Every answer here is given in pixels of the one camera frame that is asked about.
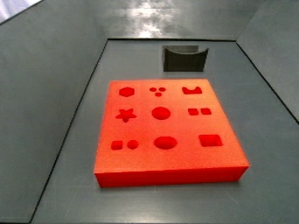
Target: red foam block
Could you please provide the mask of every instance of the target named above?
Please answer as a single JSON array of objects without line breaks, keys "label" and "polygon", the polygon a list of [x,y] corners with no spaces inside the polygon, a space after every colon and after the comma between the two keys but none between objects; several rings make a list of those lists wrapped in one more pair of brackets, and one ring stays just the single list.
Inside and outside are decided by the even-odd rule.
[{"label": "red foam block", "polygon": [[95,163],[102,187],[238,181],[247,168],[208,80],[111,82]]}]

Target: gray wall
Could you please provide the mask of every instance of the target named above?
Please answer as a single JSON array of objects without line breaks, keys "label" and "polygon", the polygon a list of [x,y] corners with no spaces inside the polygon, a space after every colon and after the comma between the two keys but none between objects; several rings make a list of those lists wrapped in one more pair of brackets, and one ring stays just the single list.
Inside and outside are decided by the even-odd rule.
[{"label": "gray wall", "polygon": [[236,40],[266,0],[96,0],[110,38]]},{"label": "gray wall", "polygon": [[0,221],[34,215],[107,42],[94,3],[44,1],[0,26]]},{"label": "gray wall", "polygon": [[299,2],[267,1],[238,43],[299,120]]}]

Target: metal panel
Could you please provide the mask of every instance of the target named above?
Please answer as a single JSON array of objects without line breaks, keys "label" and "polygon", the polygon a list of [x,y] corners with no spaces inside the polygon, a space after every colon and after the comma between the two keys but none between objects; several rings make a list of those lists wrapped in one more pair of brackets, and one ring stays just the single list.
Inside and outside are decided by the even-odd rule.
[{"label": "metal panel", "polygon": [[0,26],[0,222],[27,222],[107,38],[80,0]]},{"label": "metal panel", "polygon": [[268,1],[238,43],[299,120],[299,2]]},{"label": "metal panel", "polygon": [[[163,46],[210,48],[203,73],[164,73]],[[238,183],[102,189],[94,176],[108,82],[208,78],[251,168]],[[235,43],[108,41],[35,223],[296,223],[299,126]]]},{"label": "metal panel", "polygon": [[264,0],[98,0],[114,39],[236,40]]}]

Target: square hole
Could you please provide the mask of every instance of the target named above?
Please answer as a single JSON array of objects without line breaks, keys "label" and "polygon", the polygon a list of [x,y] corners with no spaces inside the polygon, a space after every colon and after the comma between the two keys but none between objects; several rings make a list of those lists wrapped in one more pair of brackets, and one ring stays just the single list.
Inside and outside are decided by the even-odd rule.
[{"label": "square hole", "polygon": [[124,144],[123,141],[114,141],[111,144],[111,150],[114,150],[114,151],[123,150],[123,144]]},{"label": "square hole", "polygon": [[202,112],[202,114],[206,115],[206,116],[211,115],[211,109],[210,109],[210,108],[202,108],[202,109],[200,109],[200,112]]},{"label": "square hole", "polygon": [[200,135],[199,138],[200,138],[200,145],[203,147],[223,145],[219,135]]},{"label": "square hole", "polygon": [[188,108],[188,113],[191,116],[196,116],[199,114],[199,110],[196,108]]}]

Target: black square object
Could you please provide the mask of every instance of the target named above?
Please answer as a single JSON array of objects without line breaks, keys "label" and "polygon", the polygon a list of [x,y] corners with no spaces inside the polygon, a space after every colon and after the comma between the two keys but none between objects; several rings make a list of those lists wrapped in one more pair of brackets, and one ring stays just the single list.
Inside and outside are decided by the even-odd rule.
[{"label": "black square object", "polygon": [[199,51],[196,45],[163,46],[164,72],[202,72],[210,48]]}]

